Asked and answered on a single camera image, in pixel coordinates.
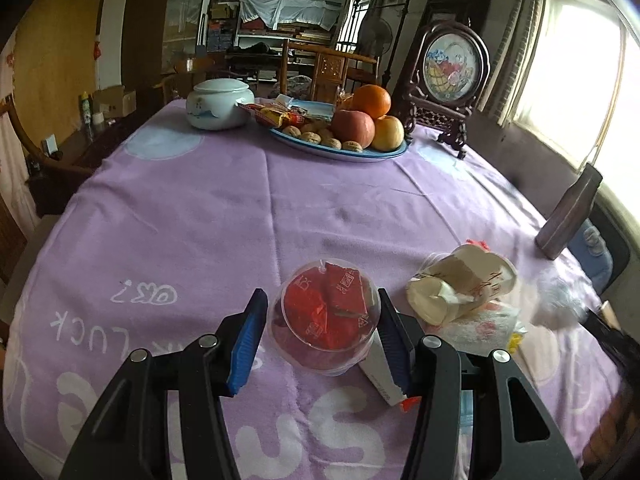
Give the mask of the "person's right hand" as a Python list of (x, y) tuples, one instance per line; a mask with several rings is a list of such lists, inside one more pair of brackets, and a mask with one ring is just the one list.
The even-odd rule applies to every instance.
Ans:
[(627, 441), (639, 427), (639, 413), (634, 394), (620, 390), (600, 418), (599, 425), (582, 451), (585, 466), (605, 462), (613, 453), (615, 445)]

